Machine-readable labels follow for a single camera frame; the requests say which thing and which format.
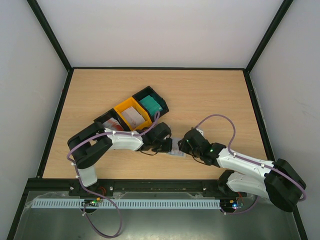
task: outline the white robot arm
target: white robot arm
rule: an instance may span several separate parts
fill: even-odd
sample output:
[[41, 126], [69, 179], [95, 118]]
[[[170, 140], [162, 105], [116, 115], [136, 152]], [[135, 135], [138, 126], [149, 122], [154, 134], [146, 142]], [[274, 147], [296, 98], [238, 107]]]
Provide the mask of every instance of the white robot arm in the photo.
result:
[[292, 212], [302, 196], [301, 189], [306, 188], [305, 182], [287, 161], [265, 161], [238, 153], [220, 143], [209, 143], [196, 128], [188, 131], [178, 145], [180, 151], [200, 158], [206, 165], [229, 169], [218, 180], [222, 192], [261, 196], [270, 199], [278, 208]]

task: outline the green object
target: green object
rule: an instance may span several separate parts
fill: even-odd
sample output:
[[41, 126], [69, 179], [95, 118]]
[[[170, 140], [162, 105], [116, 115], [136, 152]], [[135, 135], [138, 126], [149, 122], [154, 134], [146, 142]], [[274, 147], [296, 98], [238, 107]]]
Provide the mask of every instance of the green object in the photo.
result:
[[160, 104], [150, 95], [146, 96], [145, 98], [141, 99], [139, 101], [142, 106], [150, 113], [150, 115], [153, 117], [157, 111], [162, 111], [162, 107]]

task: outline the black container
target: black container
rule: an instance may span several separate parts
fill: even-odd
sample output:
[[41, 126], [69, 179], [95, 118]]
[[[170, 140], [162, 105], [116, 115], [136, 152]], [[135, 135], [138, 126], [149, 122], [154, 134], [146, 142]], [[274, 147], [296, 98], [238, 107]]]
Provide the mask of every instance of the black container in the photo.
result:
[[126, 131], [126, 132], [131, 131], [130, 128], [128, 127], [128, 125], [125, 123], [125, 121], [123, 121], [123, 119], [118, 115], [116, 110], [114, 110], [113, 108], [111, 110], [107, 111], [106, 113], [102, 114], [98, 118], [96, 118], [94, 120], [94, 122], [99, 122], [99, 123], [103, 124], [111, 118], [114, 118], [115, 120], [117, 120], [119, 122], [119, 124], [122, 126], [124, 131]]
[[[166, 101], [161, 96], [159, 96], [159, 94], [156, 93], [156, 91], [153, 90], [153, 88], [150, 86], [147, 86], [146, 88], [137, 92], [132, 97], [147, 111], [147, 109], [140, 103], [140, 100], [144, 99], [148, 95], [150, 95], [161, 106], [162, 111], [160, 111], [160, 117], [162, 117], [167, 112], [169, 112], [169, 108], [166, 104]], [[147, 111], [147, 113], [149, 114], [151, 121], [154, 122], [155, 121], [154, 116], [151, 116], [148, 111]]]

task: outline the black metal frame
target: black metal frame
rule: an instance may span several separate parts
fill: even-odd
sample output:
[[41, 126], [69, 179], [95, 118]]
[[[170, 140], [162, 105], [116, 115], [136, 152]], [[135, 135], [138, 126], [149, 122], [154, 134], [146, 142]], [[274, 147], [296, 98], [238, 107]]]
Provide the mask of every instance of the black metal frame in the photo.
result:
[[[27, 196], [29, 191], [70, 191], [70, 187], [75, 186], [77, 179], [44, 179], [42, 178], [44, 169], [47, 163], [47, 159], [49, 156], [49, 152], [52, 146], [52, 142], [57, 130], [58, 122], [61, 116], [61, 112], [65, 103], [65, 99], [68, 93], [68, 88], [72, 79], [72, 75], [74, 69], [135, 69], [135, 70], [234, 70], [234, 71], [243, 71], [243, 75], [245, 78], [245, 82], [247, 85], [247, 89], [250, 95], [252, 107], [254, 110], [254, 114], [256, 117], [257, 125], [261, 134], [263, 146], [265, 149], [266, 156], [269, 160], [274, 161], [274, 154], [271, 148], [271, 144], [268, 138], [268, 134], [265, 128], [264, 120], [261, 114], [261, 110], [257, 101], [257, 97], [255, 94], [255, 90], [252, 85], [252, 81], [250, 78], [250, 72], [258, 61], [260, 55], [271, 39], [273, 33], [277, 29], [280, 24], [282, 18], [285, 16], [287, 10], [289, 9], [293, 0], [284, 0], [281, 4], [279, 10], [277, 11], [275, 17], [273, 18], [269, 28], [264, 34], [260, 44], [258, 45], [256, 51], [254, 52], [249, 64], [246, 69], [244, 68], [214, 68], [214, 67], [71, 67], [64, 51], [62, 50], [54, 32], [52, 31], [48, 21], [44, 13], [42, 12], [37, 0], [27, 0], [31, 9], [33, 10], [35, 16], [37, 17], [39, 23], [41, 24], [44, 32], [49, 38], [52, 46], [56, 50], [58, 56], [60, 57], [64, 67], [68, 71], [68, 75], [64, 84], [64, 88], [60, 97], [60, 101], [53, 119], [52, 127], [48, 136], [47, 143], [45, 145], [45, 149], [43, 152], [43, 156], [41, 158], [40, 166], [37, 172], [36, 178], [30, 178], [26, 184], [24, 192], [22, 194], [20, 203], [18, 205], [16, 214], [14, 216], [14, 220], [11, 225], [10, 232], [8, 234], [7, 239], [11, 240], [14, 238], [21, 214], [23, 212]], [[209, 194], [207, 190], [209, 186], [215, 186], [217, 184], [217, 180], [117, 180], [117, 179], [101, 179], [99, 180], [105, 185], [110, 185], [114, 187], [115, 190], [117, 188], [129, 188], [130, 191], [156, 191], [155, 189], [160, 189], [159, 191], [167, 190], [180, 190], [182, 192], [202, 192], [204, 195]], [[219, 195], [218, 192], [211, 192], [212, 196], [216, 196], [218, 198], [223, 198], [223, 196]], [[307, 234], [304, 229], [303, 223], [300, 218], [300, 214], [298, 208], [296, 208], [293, 212], [293, 216], [300, 234], [300, 238], [302, 240], [307, 240]]]

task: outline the black frame edge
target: black frame edge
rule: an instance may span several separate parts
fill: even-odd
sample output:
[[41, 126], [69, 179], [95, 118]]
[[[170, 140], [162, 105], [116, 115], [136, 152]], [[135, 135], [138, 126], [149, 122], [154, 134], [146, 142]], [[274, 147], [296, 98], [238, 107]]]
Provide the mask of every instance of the black frame edge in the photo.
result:
[[12, 240], [12, 239], [15, 238], [15, 235], [16, 235], [16, 232], [17, 232], [17, 229], [18, 229], [18, 225], [19, 225], [19, 222], [20, 222], [20, 218], [21, 218], [21, 215], [22, 215], [22, 213], [24, 211], [24, 208], [25, 208], [27, 197], [28, 197], [28, 194], [25, 194], [25, 193], [22, 194], [22, 197], [20, 199], [18, 208], [17, 208], [17, 210], [15, 212], [15, 215], [14, 215], [14, 218], [13, 218], [13, 221], [12, 221], [8, 236], [6, 238], [7, 240]]
[[65, 100], [66, 100], [66, 97], [67, 97], [67, 93], [68, 93], [68, 89], [69, 89], [69, 86], [70, 86], [70, 82], [71, 82], [73, 73], [74, 73], [74, 70], [72, 68], [68, 72], [68, 74], [66, 76], [65, 83], [64, 83], [64, 86], [63, 86], [63, 90], [62, 90], [62, 93], [61, 93], [61, 97], [60, 97], [57, 109], [55, 111], [55, 115], [54, 115], [53, 122], [52, 122], [52, 125], [51, 125], [51, 129], [50, 129], [50, 132], [49, 132], [49, 136], [48, 136], [48, 139], [47, 139], [45, 147], [44, 147], [44, 151], [43, 151], [43, 155], [42, 155], [42, 158], [41, 158], [41, 161], [40, 161], [40, 165], [39, 165], [38, 171], [36, 173], [37, 178], [42, 178], [43, 175], [44, 175], [44, 171], [45, 171], [45, 167], [46, 167], [46, 164], [47, 164], [48, 156], [49, 156], [49, 153], [50, 153], [50, 150], [51, 150], [52, 143], [53, 143], [54, 138], [55, 138], [55, 134], [56, 134], [56, 130], [57, 130], [57, 127], [58, 127], [59, 119], [60, 119], [61, 112], [62, 112], [62, 109], [63, 109], [64, 104], [65, 104]]
[[74, 69], [87, 70], [225, 70], [225, 71], [243, 71], [242, 67], [153, 67], [153, 66], [75, 66]]
[[301, 240], [308, 240], [308, 236], [304, 224], [302, 223], [298, 207], [295, 207], [295, 209], [293, 210], [293, 217]]
[[251, 78], [250, 78], [250, 74], [249, 74], [249, 72], [244, 70], [243, 75], [244, 75], [246, 86], [248, 88], [249, 96], [250, 96], [251, 103], [252, 103], [252, 108], [254, 111], [254, 115], [255, 115], [255, 119], [256, 119], [259, 131], [260, 131], [260, 135], [261, 135], [261, 139], [262, 139], [262, 143], [264, 146], [266, 157], [268, 160], [275, 161], [275, 156], [272, 151], [272, 147], [271, 147], [269, 137], [267, 134], [267, 130], [266, 130], [266, 126], [265, 126], [265, 122], [264, 122], [264, 119], [261, 114], [260, 106], [258, 104], [258, 99], [257, 99], [255, 89], [254, 89], [254, 86], [253, 86]]
[[283, 0], [245, 70], [250, 73], [294, 0]]
[[[259, 131], [260, 131], [260, 135], [261, 135], [261, 139], [262, 139], [262, 143], [264, 146], [266, 157], [268, 160], [275, 161], [275, 156], [272, 151], [272, 147], [271, 147], [270, 140], [268, 137], [266, 126], [265, 126], [265, 122], [262, 117], [260, 106], [258, 104], [258, 99], [257, 99], [256, 93], [255, 93], [255, 89], [253, 87], [253, 84], [252, 84], [252, 81], [250, 78], [250, 73], [248, 71], [244, 70], [243, 75], [244, 75], [245, 83], [246, 83], [246, 86], [248, 88], [248, 92], [250, 95], [254, 115], [255, 115], [256, 122], [257, 122], [257, 125], [259, 128]], [[294, 217], [294, 221], [295, 221], [296, 227], [298, 229], [301, 240], [308, 240], [307, 233], [306, 233], [305, 227], [303, 225], [303, 222], [301, 220], [297, 206], [295, 207], [295, 209], [293, 211], [293, 217]]]
[[46, 36], [50, 40], [54, 50], [58, 54], [62, 64], [64, 65], [65, 69], [69, 72], [71, 71], [72, 67], [67, 59], [67, 56], [65, 55], [63, 49], [60, 46], [60, 43], [58, 42], [54, 32], [52, 31], [44, 13], [42, 12], [37, 0], [26, 0], [28, 4], [30, 5], [34, 15], [38, 19], [41, 27], [43, 28]]

